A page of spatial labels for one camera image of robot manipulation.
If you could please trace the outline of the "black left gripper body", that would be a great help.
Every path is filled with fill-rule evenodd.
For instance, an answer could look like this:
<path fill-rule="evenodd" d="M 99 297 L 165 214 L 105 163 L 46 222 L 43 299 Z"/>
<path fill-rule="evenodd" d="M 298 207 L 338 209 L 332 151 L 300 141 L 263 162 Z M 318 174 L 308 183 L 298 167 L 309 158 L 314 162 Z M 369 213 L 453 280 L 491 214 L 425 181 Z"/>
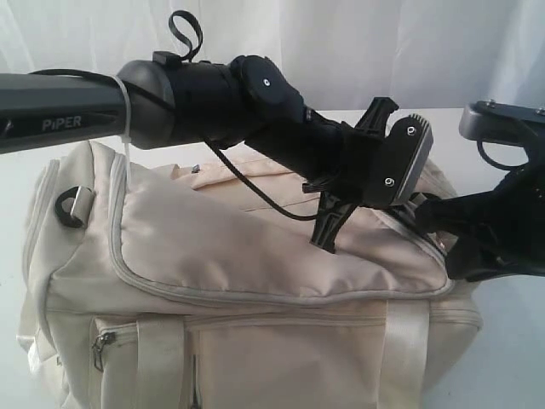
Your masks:
<path fill-rule="evenodd" d="M 389 116 L 399 106 L 376 97 L 352 127 L 307 108 L 300 123 L 277 120 L 258 130 L 246 145 L 303 177 L 304 193 L 319 193 L 311 243 L 333 253 L 336 235 L 365 203 L 372 156 L 386 139 Z"/>

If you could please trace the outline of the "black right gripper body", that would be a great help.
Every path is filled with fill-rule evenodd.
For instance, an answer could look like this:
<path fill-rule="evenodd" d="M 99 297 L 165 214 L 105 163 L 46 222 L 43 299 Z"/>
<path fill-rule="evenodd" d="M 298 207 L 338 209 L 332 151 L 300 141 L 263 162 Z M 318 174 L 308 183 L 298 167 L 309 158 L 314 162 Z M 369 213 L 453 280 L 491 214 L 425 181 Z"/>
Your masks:
<path fill-rule="evenodd" d="M 480 282 L 514 275 L 544 275 L 544 166 L 508 173 L 491 190 L 497 239 L 457 237 L 446 257 L 448 276 Z"/>

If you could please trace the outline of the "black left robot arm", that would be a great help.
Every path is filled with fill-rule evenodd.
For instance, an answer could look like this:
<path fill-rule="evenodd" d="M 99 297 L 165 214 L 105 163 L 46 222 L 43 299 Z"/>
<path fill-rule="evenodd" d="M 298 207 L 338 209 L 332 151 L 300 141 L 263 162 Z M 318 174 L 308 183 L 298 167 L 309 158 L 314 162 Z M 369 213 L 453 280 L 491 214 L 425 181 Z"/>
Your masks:
<path fill-rule="evenodd" d="M 331 250 L 355 208 L 398 202 L 397 182 L 380 172 L 396 109 L 376 97 L 355 126 L 337 123 L 310 108 L 267 58 L 222 65 L 157 52 L 115 78 L 69 69 L 2 75 L 1 150 L 122 135 L 142 150 L 201 141 L 222 157 L 242 143 L 301 176 L 305 193 L 319 194 L 312 241 Z"/>

